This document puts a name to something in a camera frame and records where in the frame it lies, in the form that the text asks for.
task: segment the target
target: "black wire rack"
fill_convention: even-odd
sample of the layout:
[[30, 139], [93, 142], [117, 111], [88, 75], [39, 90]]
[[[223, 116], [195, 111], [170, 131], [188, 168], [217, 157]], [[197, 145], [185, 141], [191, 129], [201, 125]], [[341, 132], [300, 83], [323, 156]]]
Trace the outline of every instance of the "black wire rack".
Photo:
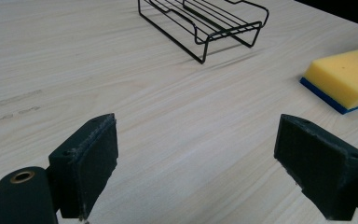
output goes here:
[[[165, 34], [181, 49], [199, 63], [204, 63], [209, 43], [218, 39], [230, 36], [244, 46], [251, 48], [255, 44], [261, 28], [266, 25], [267, 19], [269, 18], [269, 11], [265, 7], [248, 1], [216, 1], [219, 6], [206, 0], [138, 0], [138, 11], [145, 20]], [[258, 12], [262, 11], [263, 15], [261, 20], [247, 21], [229, 12], [229, 9], [221, 7], [220, 5], [222, 5], [222, 3], [228, 5], [231, 9], [244, 6], [252, 7], [253, 9], [257, 9]], [[170, 24], [168, 26], [166, 25], [168, 28], [162, 28], [157, 22], [152, 21], [151, 18], [153, 15], [146, 16], [145, 12], [150, 10], [157, 10], [158, 13], [169, 18]], [[178, 26], [193, 36], [192, 38], [195, 44], [204, 46], [201, 56], [197, 56], [192, 50], [186, 47], [182, 43], [183, 40], [180, 41], [178, 38], [169, 34], [173, 27], [177, 28]], [[239, 34], [251, 31], [252, 37], [250, 40], [244, 40], [239, 37]]]

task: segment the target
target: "dish rack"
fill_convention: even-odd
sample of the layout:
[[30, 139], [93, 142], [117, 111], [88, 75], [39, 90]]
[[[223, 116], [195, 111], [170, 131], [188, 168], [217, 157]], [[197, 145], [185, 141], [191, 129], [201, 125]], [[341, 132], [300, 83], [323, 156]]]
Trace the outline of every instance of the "dish rack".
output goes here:
[[[215, 0], [218, 4], [228, 5], [231, 10], [237, 10], [243, 6], [252, 7], [258, 12], [262, 12], [261, 20], [246, 21], [238, 15], [229, 12], [223, 6], [212, 4], [206, 0], [138, 0], [138, 11], [141, 17], [151, 23], [159, 31], [165, 34], [171, 41], [187, 52], [199, 63], [204, 63], [208, 51], [209, 43], [226, 37], [232, 37], [244, 46], [251, 48], [257, 40], [258, 34], [266, 25], [269, 18], [269, 11], [260, 5], [240, 0]], [[162, 28], [157, 22], [152, 21], [156, 15], [146, 16], [145, 12], [157, 10], [158, 14], [166, 16], [168, 19], [163, 22], [167, 28]], [[193, 50], [186, 47], [179, 38], [175, 38], [172, 32], [177, 28], [191, 34], [194, 43], [198, 46], [203, 45], [203, 53], [197, 56]], [[250, 40], [239, 37], [240, 34], [252, 32]]]

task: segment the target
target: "table surface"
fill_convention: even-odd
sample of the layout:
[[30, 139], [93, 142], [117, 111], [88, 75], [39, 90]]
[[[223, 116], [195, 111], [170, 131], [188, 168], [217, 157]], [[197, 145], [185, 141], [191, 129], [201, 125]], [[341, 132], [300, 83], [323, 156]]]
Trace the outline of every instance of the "table surface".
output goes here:
[[90, 223], [327, 223], [273, 150], [281, 114], [358, 148], [358, 110], [298, 82], [312, 60], [358, 49], [358, 24], [257, 3], [270, 17], [255, 46], [221, 39], [200, 64], [136, 1], [0, 0], [0, 179], [47, 168], [82, 124], [115, 113], [118, 165]]

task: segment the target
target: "wood grain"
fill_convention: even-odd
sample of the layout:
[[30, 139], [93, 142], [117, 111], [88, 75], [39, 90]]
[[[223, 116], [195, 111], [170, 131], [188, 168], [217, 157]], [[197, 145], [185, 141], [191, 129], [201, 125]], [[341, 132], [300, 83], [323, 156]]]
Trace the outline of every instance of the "wood grain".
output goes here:
[[115, 113], [118, 166], [90, 223], [328, 223], [273, 148], [282, 113], [358, 147], [358, 110], [298, 83], [312, 60], [358, 49], [358, 24], [257, 3], [270, 18], [255, 46], [213, 42], [201, 65], [136, 1], [0, 0], [0, 179], [48, 167], [83, 123]]

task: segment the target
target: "table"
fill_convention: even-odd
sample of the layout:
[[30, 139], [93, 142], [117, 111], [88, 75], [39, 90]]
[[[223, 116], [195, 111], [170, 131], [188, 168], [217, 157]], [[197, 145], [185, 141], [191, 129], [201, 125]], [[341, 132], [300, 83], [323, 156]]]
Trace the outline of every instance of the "table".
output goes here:
[[358, 49], [358, 24], [257, 3], [270, 17], [255, 46], [214, 42], [199, 64], [136, 1], [0, 0], [0, 179], [47, 168], [82, 124], [115, 113], [118, 165], [90, 223], [328, 223], [273, 149], [281, 114], [358, 148], [358, 110], [298, 83], [312, 60]]

